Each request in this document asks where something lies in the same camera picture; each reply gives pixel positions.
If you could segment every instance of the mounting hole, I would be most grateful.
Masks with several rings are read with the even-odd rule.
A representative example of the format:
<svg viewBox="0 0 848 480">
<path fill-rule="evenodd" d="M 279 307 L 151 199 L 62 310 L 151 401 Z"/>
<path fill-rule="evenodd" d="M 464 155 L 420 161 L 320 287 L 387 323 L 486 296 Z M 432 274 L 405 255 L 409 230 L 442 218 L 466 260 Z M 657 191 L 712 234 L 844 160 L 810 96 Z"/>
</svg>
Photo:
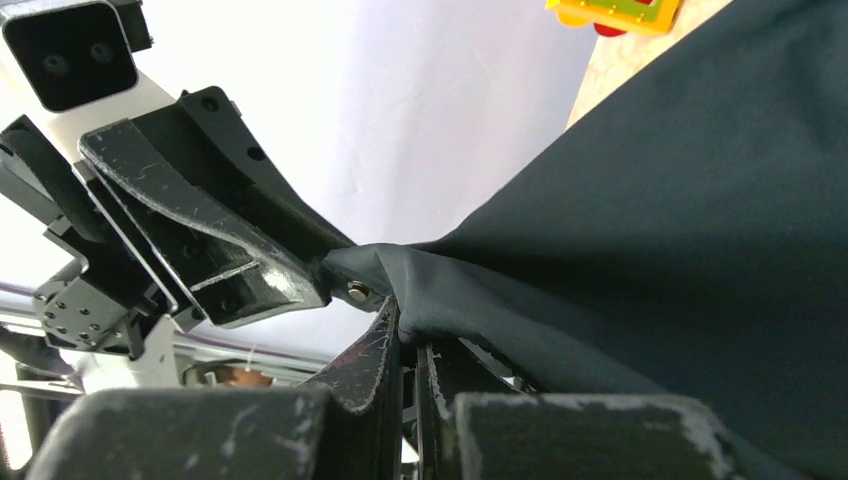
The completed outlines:
<svg viewBox="0 0 848 480">
<path fill-rule="evenodd" d="M 262 160 L 267 159 L 265 156 L 265 152 L 259 147 L 250 147 L 247 149 L 247 156 L 256 160 L 257 162 L 261 162 Z"/>
<path fill-rule="evenodd" d="M 212 97 L 203 97 L 200 100 L 200 106 L 203 107 L 204 110 L 209 112 L 217 112 L 218 111 L 218 100 L 215 100 Z"/>
</svg>

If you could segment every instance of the black fabric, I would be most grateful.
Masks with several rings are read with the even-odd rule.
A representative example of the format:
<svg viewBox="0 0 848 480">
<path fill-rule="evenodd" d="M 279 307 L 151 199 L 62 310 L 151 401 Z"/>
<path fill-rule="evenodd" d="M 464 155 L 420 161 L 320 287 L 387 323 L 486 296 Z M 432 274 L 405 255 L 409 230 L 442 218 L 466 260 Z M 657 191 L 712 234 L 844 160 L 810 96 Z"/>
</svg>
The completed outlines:
<svg viewBox="0 0 848 480">
<path fill-rule="evenodd" d="M 398 295 L 406 342 L 692 396 L 750 478 L 845 479 L 847 180 L 848 2 L 736 0 L 447 237 L 327 261 Z"/>
</svg>

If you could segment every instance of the beige surface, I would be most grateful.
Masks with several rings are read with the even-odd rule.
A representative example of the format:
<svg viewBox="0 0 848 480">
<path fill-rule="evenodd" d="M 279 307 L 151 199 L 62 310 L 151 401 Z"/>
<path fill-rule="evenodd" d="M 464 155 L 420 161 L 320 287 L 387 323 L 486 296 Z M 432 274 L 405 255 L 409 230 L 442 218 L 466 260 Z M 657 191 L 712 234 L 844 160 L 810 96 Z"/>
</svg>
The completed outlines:
<svg viewBox="0 0 848 480">
<path fill-rule="evenodd" d="M 567 127 L 574 125 L 574 122 L 595 108 L 627 79 L 730 2 L 731 0 L 683 0 L 674 28 L 666 35 L 646 37 L 626 34 L 621 37 L 599 38 Z"/>
</svg>

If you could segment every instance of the black plastic part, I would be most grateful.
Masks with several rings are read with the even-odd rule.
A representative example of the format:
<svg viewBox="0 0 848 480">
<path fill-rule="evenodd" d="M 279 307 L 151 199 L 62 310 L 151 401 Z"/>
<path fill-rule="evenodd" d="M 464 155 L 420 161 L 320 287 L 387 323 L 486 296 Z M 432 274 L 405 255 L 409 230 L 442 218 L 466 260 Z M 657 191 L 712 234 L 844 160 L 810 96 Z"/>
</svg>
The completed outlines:
<svg viewBox="0 0 848 480">
<path fill-rule="evenodd" d="M 298 388 L 113 390 L 80 398 L 30 470 L 39 480 L 397 479 L 397 306 Z"/>
<path fill-rule="evenodd" d="M 14 155 L 10 160 L 21 164 L 20 177 L 30 177 L 27 183 L 35 190 L 30 192 L 30 197 L 10 196 L 15 203 L 46 225 L 58 217 L 46 203 L 50 200 L 81 237 L 90 242 L 105 241 L 108 225 L 94 213 L 94 204 L 85 187 L 71 171 L 68 161 L 26 116 L 0 133 L 0 144 L 3 153 Z"/>
<path fill-rule="evenodd" d="M 31 372 L 20 365 L 15 367 L 15 371 L 18 380 L 55 380 Z M 33 452 L 37 452 L 44 443 L 44 439 L 47 438 L 47 432 L 50 431 L 50 427 L 53 425 L 50 400 L 33 395 L 22 395 L 21 400 L 23 402 L 27 430 L 29 430 L 30 446 Z"/>
<path fill-rule="evenodd" d="M 41 185 L 15 152 L 2 142 L 0 136 L 0 194 L 29 212 L 39 222 L 49 225 L 62 215 L 59 207 L 39 188 Z"/>
<path fill-rule="evenodd" d="M 220 89 L 184 95 L 80 145 L 112 197 L 89 185 L 113 228 L 125 240 L 143 237 L 133 248 L 151 276 L 192 305 L 179 307 L 179 324 L 208 318 L 233 328 L 329 302 L 320 261 L 352 242 L 300 200 Z"/>
<path fill-rule="evenodd" d="M 12 18 L 3 35 L 47 110 L 70 110 L 138 82 L 120 19 L 109 4 Z"/>
<path fill-rule="evenodd" d="M 461 394 L 454 418 L 455 478 L 745 478 L 724 427 L 688 398 Z"/>
<path fill-rule="evenodd" d="M 121 18 L 130 50 L 135 53 L 152 47 L 153 40 L 141 10 L 141 0 L 109 0 L 109 3 L 115 7 Z"/>
<path fill-rule="evenodd" d="M 458 478 L 459 465 L 451 450 L 456 440 L 450 423 L 456 396 L 462 392 L 515 390 L 455 339 L 420 348 L 415 377 L 421 477 Z"/>
<path fill-rule="evenodd" d="M 294 389 L 83 397 L 57 422 L 31 478 L 409 478 L 398 318 L 389 299 L 365 335 Z M 439 446 L 422 449 L 422 480 L 744 479 L 724 428 L 697 401 L 515 394 L 459 342 L 419 353 L 418 403 L 433 407 L 422 415 Z"/>
<path fill-rule="evenodd" d="M 48 343 L 140 357 L 144 338 L 165 313 L 150 277 L 124 252 L 79 237 L 64 219 L 54 222 L 45 236 L 77 259 L 33 298 Z"/>
</svg>

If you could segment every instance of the red object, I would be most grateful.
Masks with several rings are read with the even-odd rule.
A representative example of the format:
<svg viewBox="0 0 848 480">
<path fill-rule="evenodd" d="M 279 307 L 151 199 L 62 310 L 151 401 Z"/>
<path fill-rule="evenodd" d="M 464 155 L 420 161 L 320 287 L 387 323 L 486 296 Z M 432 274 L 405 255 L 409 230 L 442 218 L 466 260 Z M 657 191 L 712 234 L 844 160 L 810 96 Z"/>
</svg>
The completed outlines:
<svg viewBox="0 0 848 480">
<path fill-rule="evenodd" d="M 639 3 L 643 3 L 645 5 L 650 5 L 650 4 L 654 3 L 654 0 L 636 0 L 636 1 L 639 2 Z M 599 23 L 596 23 L 594 25 L 595 25 L 595 31 L 598 32 L 598 35 L 600 35 L 602 37 L 617 37 L 619 35 L 624 35 L 625 33 L 627 33 L 624 30 L 619 30 L 617 28 L 608 27 L 606 25 L 601 25 Z"/>
</svg>

